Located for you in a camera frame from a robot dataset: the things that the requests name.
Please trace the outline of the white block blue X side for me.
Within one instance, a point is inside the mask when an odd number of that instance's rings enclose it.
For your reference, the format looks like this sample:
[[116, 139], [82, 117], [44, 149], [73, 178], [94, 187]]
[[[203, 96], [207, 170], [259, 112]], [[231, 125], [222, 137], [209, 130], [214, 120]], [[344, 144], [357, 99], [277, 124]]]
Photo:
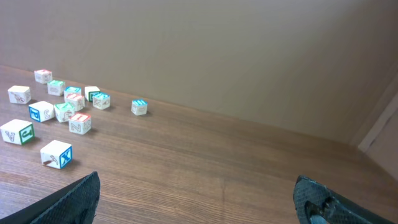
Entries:
[[40, 150], [42, 165], [63, 169], [73, 159], [73, 148], [69, 143], [53, 140]]

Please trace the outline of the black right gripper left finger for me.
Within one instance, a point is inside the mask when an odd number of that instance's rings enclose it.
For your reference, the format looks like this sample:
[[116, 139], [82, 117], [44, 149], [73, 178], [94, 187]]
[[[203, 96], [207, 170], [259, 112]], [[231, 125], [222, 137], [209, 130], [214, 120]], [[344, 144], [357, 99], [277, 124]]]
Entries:
[[100, 199], [96, 171], [1, 219], [1, 224], [92, 224]]

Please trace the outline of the white block green J side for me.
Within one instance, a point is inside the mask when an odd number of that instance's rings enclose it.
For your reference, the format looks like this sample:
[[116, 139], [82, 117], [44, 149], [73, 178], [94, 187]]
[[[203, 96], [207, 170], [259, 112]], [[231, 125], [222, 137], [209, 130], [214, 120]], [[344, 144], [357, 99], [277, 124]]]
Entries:
[[33, 123], [13, 119], [1, 126], [1, 136], [4, 142], [24, 145], [35, 138]]

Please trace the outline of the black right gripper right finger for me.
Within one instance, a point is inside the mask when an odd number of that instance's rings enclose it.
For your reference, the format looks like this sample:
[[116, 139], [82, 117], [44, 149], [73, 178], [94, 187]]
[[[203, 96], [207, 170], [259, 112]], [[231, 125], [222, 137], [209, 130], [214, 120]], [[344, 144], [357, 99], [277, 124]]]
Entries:
[[301, 224], [393, 224], [307, 176], [298, 176], [293, 201]]

